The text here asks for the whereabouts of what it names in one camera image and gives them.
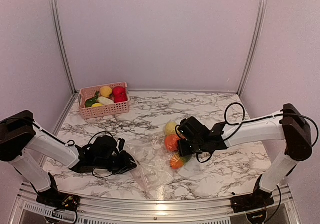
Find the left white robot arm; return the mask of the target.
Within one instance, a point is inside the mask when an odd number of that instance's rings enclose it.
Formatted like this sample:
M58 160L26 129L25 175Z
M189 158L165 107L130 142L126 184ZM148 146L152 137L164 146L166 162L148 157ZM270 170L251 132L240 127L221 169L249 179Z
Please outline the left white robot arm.
M125 140L109 132L96 134L84 147L73 140L65 142L42 128L33 113L24 110L1 121L0 159L13 166L25 179L42 193L52 206L63 202L54 178L34 160L30 151L39 152L61 163L75 173L94 173L106 170L112 175L123 174L137 167L135 159L123 149Z

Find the clear zip top bag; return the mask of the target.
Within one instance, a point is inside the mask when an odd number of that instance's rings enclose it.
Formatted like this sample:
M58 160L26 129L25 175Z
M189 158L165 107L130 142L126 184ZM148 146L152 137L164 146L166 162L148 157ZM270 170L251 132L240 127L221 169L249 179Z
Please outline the clear zip top bag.
M175 131L181 138L182 134L176 127ZM157 190L171 182L179 170L170 166L171 157L179 151L168 151L165 147L165 137L163 128L161 132L129 141L129 145L125 148L137 163L137 168L131 173L145 192Z

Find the green fake vegetable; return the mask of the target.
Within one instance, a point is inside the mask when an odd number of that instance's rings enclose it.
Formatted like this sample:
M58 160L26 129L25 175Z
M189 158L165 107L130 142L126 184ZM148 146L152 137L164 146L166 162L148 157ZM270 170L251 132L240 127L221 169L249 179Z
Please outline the green fake vegetable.
M89 98L85 101L85 107L89 108L91 107L93 104L95 104L97 102L96 98Z

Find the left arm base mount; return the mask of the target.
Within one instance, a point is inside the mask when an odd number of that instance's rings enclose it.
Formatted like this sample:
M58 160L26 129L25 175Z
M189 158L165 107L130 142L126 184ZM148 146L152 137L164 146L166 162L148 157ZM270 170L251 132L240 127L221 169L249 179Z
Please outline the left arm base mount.
M80 197L78 195L60 192L57 188L54 177L49 174L51 181L50 189L37 191L37 202L54 207L55 210L77 211Z

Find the peach coloured fake fruit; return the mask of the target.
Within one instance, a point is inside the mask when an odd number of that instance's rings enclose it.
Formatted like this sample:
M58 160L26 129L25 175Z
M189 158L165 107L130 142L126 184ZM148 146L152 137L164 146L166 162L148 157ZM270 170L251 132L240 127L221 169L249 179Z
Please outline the peach coloured fake fruit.
M110 86L106 85L102 86L99 92L102 96L109 97L113 93L113 89Z

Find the white fake cabbage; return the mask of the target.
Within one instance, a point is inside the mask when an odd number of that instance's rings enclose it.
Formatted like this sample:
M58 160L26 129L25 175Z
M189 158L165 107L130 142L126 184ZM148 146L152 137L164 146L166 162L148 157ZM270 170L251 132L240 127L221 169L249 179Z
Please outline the white fake cabbage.
M102 103L103 105L110 105L110 104L113 104L114 101L108 97L104 97L104 96L100 96L98 97L97 101L99 103Z

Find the orange fake fruit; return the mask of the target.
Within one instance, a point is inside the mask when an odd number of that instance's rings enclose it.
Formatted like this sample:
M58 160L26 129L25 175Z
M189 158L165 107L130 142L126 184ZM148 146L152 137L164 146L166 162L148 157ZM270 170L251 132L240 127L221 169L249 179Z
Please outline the orange fake fruit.
M178 151L178 141L180 138L176 134L171 134L165 137L164 144L168 151Z

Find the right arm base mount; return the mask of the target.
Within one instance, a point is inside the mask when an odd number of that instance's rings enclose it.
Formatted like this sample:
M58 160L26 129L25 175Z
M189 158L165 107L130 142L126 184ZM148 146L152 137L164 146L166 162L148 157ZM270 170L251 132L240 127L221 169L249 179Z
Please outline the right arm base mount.
M231 198L231 207L234 213L264 208L274 204L272 192L265 192L260 189L261 178L262 175L257 179L252 193Z

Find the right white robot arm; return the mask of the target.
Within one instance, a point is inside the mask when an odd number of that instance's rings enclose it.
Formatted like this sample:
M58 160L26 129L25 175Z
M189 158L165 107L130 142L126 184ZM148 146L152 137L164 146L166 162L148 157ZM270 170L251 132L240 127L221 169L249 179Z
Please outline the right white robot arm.
M183 139L178 141L180 156L199 156L204 152L212 155L215 151L240 144L284 140L285 149L257 180L253 193L248 196L248 204L258 208L299 162L311 157L315 142L311 139L309 121L310 118L301 115L293 104L287 103L270 115L239 123L223 121L212 129L192 116L183 119L175 129L183 135Z

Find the green red fake mango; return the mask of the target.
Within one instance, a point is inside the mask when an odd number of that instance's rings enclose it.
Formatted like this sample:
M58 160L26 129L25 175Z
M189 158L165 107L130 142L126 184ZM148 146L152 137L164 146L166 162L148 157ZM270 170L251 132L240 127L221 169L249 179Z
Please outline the green red fake mango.
M192 156L180 156L179 153L175 153L170 159L170 166L172 169L180 169L186 163L191 160Z

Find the yellow fake pear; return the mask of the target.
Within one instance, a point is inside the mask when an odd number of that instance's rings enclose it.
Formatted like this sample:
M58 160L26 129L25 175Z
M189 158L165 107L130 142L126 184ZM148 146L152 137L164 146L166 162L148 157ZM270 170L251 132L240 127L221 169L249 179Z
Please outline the yellow fake pear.
M91 106L91 107L100 107L100 106L103 106L103 104L102 104L102 103L97 102L97 103L92 104L92 106Z

